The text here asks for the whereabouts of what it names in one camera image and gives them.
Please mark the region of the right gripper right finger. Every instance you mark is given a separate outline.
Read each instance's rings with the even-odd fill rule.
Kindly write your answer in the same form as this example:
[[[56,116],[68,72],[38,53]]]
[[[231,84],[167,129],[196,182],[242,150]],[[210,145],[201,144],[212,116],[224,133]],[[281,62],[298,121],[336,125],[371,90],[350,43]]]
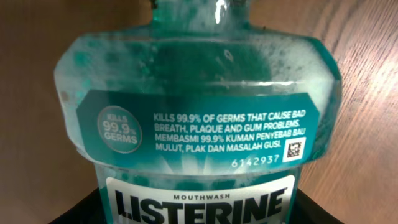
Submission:
[[[290,224],[343,224],[343,222],[298,189],[290,214]]]

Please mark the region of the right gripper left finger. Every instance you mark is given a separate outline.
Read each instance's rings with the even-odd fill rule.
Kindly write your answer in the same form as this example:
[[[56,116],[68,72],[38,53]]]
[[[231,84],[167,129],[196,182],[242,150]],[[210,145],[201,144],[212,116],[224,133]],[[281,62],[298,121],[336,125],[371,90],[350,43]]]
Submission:
[[[99,188],[49,224],[107,224]]]

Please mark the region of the teal mouthwash bottle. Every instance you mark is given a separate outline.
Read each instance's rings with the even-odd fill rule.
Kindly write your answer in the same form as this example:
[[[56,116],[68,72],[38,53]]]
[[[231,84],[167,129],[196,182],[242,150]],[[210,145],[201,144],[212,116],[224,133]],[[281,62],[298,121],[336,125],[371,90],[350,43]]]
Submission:
[[[248,1],[152,1],[149,24],[85,34],[54,71],[107,223],[290,223],[341,103],[316,38],[256,28]]]

